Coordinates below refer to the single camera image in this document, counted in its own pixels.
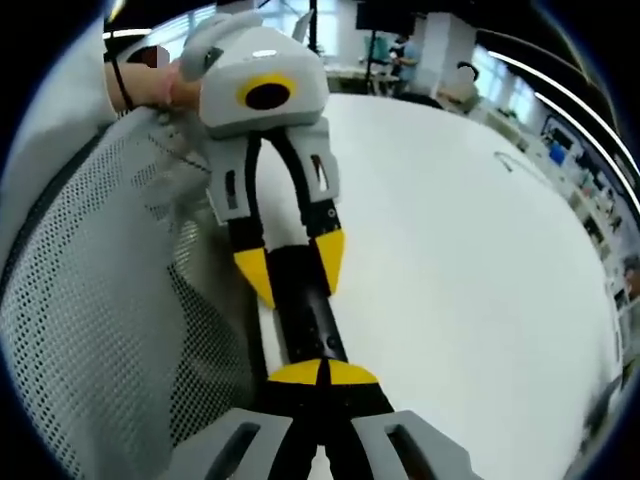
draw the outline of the person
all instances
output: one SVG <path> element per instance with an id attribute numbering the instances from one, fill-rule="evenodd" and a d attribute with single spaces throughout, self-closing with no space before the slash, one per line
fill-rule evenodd
<path id="1" fill-rule="evenodd" d="M 391 75 L 398 77 L 393 89 L 393 96 L 398 97 L 405 92 L 409 82 L 415 76 L 420 52 L 409 35 L 399 35 L 389 49 L 389 55 L 393 65 Z"/>
<path id="2" fill-rule="evenodd" d="M 475 85 L 475 81 L 480 76 L 478 69 L 468 62 L 458 62 L 456 68 L 455 80 L 438 89 L 436 94 L 439 102 L 453 109 L 466 105 L 479 95 L 478 87 Z"/>

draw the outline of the black rod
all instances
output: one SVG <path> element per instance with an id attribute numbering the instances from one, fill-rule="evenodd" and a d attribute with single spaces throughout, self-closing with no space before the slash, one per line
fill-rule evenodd
<path id="1" fill-rule="evenodd" d="M 377 30 L 371 31 L 371 41 L 369 42 L 369 52 L 367 53 L 367 73 L 364 76 L 364 83 L 369 93 L 369 83 L 371 82 L 371 63 L 373 62 L 373 47 L 376 43 Z"/>

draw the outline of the desk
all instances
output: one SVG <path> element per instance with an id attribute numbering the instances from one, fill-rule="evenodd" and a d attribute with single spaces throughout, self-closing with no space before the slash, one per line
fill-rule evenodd
<path id="1" fill-rule="evenodd" d="M 582 224 L 548 185 L 497 161 L 502 151 L 531 165 L 475 122 L 355 95 L 332 95 L 326 116 L 347 238 L 332 305 L 351 362 L 397 410 L 463 445 L 484 480 L 561 478 L 600 375 L 620 370 Z M 267 244 L 303 241 L 291 181 L 266 145 L 257 188 Z M 276 320 L 260 314 L 273 371 Z M 331 478 L 324 457 L 311 478 Z"/>
<path id="2" fill-rule="evenodd" d="M 350 65 L 326 65 L 325 72 L 327 73 L 328 79 L 358 79 L 364 80 L 367 75 L 367 69 L 360 66 L 350 66 Z M 390 75 L 385 73 L 384 70 L 376 68 L 376 66 L 371 67 L 371 81 L 373 82 L 373 89 L 376 95 L 384 95 L 382 93 L 382 89 L 380 88 L 381 83 L 387 83 L 388 87 L 391 84 L 397 82 L 399 80 L 398 77 L 394 75 Z"/>

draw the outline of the gray gripper housing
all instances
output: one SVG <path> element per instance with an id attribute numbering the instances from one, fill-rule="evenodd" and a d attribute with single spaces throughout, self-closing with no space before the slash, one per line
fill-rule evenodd
<path id="1" fill-rule="evenodd" d="M 411 411 L 352 420 L 375 480 L 409 480 L 390 436 L 421 470 L 420 478 L 481 480 L 471 469 L 469 453 Z"/>

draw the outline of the gripper jaw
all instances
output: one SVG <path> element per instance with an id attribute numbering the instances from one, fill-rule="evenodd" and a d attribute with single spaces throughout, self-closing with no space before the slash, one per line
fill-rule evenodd
<path id="1" fill-rule="evenodd" d="M 338 285 L 344 233 L 334 204 L 340 192 L 339 175 L 325 118 L 313 125 L 210 139 L 203 145 L 205 157 L 211 159 L 208 196 L 218 221 L 229 226 L 236 264 L 265 303 L 274 308 L 255 187 L 263 140 L 273 144 L 291 174 L 300 218 L 322 263 L 330 295 Z"/>

